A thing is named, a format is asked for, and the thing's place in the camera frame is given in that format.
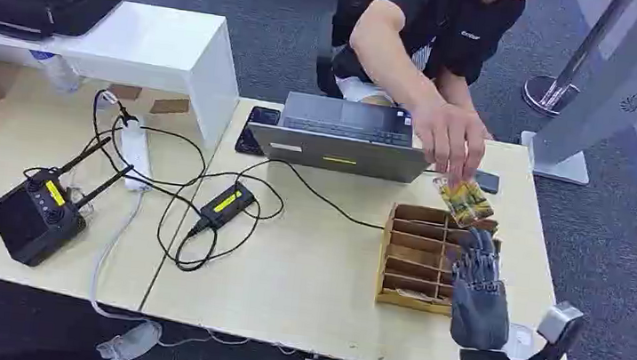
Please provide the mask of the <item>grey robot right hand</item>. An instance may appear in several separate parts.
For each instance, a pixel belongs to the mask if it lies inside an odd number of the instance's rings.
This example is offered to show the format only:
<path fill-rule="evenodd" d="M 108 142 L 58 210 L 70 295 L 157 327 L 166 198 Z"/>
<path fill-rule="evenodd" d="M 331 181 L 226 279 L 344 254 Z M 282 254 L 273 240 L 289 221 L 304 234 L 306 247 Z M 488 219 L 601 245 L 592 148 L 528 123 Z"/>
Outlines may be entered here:
<path fill-rule="evenodd" d="M 450 335 L 463 348 L 500 350 L 508 342 L 510 322 L 499 253 L 489 231 L 468 231 L 452 257 Z"/>

